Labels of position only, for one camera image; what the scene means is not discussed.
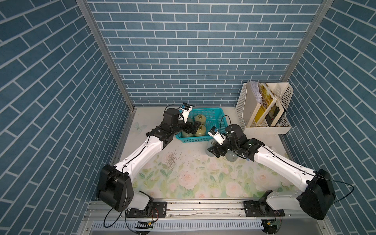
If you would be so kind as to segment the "teal plastic basket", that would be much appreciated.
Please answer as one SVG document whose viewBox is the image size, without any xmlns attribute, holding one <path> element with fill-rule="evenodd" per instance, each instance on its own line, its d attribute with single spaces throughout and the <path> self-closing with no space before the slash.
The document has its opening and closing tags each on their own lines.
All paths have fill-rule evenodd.
<svg viewBox="0 0 376 235">
<path fill-rule="evenodd" d="M 213 127 L 216 127 L 217 129 L 220 129 L 221 133 L 223 133 L 228 126 L 227 120 L 223 117 L 225 115 L 224 111 L 221 108 L 193 108 L 192 111 L 190 111 L 189 118 L 195 120 L 195 117 L 198 115 L 206 117 L 205 126 L 207 132 Z M 208 134 L 201 137 L 183 137 L 182 132 L 178 133 L 175 137 L 183 143 L 207 142 L 212 139 Z"/>
</svg>

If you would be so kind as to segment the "yellow cover book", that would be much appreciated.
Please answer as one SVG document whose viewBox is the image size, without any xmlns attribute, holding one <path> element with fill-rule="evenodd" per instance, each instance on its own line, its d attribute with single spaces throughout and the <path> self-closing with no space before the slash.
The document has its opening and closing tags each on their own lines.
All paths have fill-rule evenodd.
<svg viewBox="0 0 376 235">
<path fill-rule="evenodd" d="M 255 116 L 256 125 L 261 125 L 270 109 L 276 104 L 276 97 L 266 83 L 259 85 L 261 93 L 261 106 Z"/>
</svg>

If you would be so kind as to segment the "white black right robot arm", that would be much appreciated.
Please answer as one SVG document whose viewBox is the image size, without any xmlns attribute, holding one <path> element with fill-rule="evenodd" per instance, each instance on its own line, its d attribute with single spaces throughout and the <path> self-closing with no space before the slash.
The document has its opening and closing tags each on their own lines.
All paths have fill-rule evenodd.
<svg viewBox="0 0 376 235">
<path fill-rule="evenodd" d="M 216 127 L 208 131 L 216 143 L 208 151 L 216 157 L 228 151 L 239 157 L 262 164 L 283 176 L 298 188 L 297 193 L 282 195 L 267 190 L 264 204 L 271 209 L 302 210 L 316 220 L 323 220 L 336 199 L 331 175 L 320 169 L 299 165 L 255 138 L 247 138 L 241 127 L 231 124 L 223 133 Z"/>
</svg>

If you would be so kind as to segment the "dark cover book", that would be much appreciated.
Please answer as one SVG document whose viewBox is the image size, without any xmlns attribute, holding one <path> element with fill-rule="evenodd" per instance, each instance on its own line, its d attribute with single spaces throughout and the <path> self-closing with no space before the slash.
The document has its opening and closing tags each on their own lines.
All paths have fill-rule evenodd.
<svg viewBox="0 0 376 235">
<path fill-rule="evenodd" d="M 278 124 L 286 109 L 282 102 L 277 99 L 276 103 L 271 107 L 269 113 L 265 116 L 266 123 L 269 127 L 274 127 Z"/>
</svg>

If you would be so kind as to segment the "yellow-green tea canister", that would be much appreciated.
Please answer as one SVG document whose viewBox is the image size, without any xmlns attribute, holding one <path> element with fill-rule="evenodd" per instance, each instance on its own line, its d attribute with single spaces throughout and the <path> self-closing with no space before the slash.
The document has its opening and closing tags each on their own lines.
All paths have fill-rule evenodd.
<svg viewBox="0 0 376 235">
<path fill-rule="evenodd" d="M 206 120 L 207 120 L 207 118 L 203 114 L 198 114 L 198 115 L 195 116 L 195 121 L 201 122 L 202 125 L 206 125 Z"/>
<path fill-rule="evenodd" d="M 197 129 L 197 132 L 195 133 L 196 137 L 202 137 L 205 136 L 207 133 L 207 129 L 205 125 L 200 125 L 199 128 Z"/>
</svg>

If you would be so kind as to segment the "dark green tea canister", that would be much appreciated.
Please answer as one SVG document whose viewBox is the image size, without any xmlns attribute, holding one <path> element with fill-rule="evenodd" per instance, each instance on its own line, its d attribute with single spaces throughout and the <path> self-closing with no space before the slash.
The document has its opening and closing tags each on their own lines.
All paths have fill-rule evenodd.
<svg viewBox="0 0 376 235">
<path fill-rule="evenodd" d="M 194 137 L 194 134 L 192 134 L 191 132 L 182 131 L 182 137 L 183 138 Z"/>
</svg>

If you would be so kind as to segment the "aluminium front rail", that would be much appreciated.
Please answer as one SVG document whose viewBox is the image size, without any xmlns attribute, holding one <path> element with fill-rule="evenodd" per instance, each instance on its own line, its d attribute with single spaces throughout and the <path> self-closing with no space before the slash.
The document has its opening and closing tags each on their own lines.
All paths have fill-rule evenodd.
<svg viewBox="0 0 376 235">
<path fill-rule="evenodd" d="M 271 209 L 261 210 L 257 199 L 156 199 L 161 219 L 310 219 L 303 211 L 287 210 L 273 212 Z"/>
</svg>

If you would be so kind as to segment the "white binder with papers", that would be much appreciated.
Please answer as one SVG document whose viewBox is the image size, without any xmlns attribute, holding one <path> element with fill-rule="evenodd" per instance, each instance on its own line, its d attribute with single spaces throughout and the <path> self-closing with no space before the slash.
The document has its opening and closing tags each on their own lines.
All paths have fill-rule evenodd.
<svg viewBox="0 0 376 235">
<path fill-rule="evenodd" d="M 246 127 L 255 126 L 255 117 L 262 105 L 259 83 L 250 81 L 245 85 L 246 96 L 243 108 L 243 120 Z"/>
</svg>

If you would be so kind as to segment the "white perforated file holder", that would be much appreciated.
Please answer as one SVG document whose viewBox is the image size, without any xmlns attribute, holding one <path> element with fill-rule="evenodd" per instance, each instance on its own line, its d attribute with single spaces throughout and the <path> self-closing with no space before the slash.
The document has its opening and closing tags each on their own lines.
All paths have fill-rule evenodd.
<svg viewBox="0 0 376 235">
<path fill-rule="evenodd" d="M 277 114 L 278 121 L 273 121 L 275 126 L 270 126 L 267 120 L 261 121 L 257 124 L 254 120 L 251 120 L 251 115 L 247 114 L 248 108 L 246 108 L 247 98 L 250 96 L 247 94 L 246 84 L 243 84 L 240 92 L 240 97 L 236 105 L 236 112 L 239 118 L 240 126 L 246 135 L 251 134 L 263 134 L 263 135 L 285 135 L 291 129 L 291 125 L 286 117 L 286 110 L 289 106 L 291 98 L 293 96 L 292 86 L 286 83 L 267 83 L 266 84 L 273 94 L 279 99 L 277 101 L 278 109 Z"/>
</svg>

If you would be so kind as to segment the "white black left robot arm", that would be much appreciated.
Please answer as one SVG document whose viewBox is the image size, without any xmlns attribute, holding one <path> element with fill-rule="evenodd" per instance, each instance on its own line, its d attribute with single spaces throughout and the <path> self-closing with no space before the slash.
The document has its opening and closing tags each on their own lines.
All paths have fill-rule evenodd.
<svg viewBox="0 0 376 235">
<path fill-rule="evenodd" d="M 178 109 L 166 108 L 160 125 L 149 131 L 146 140 L 134 152 L 115 165 L 105 165 L 99 173 L 97 198 L 118 212 L 129 208 L 143 216 L 152 212 L 154 198 L 135 192 L 132 181 L 144 165 L 161 152 L 178 133 L 196 134 L 199 121 L 188 121 L 193 106 L 183 103 Z"/>
</svg>

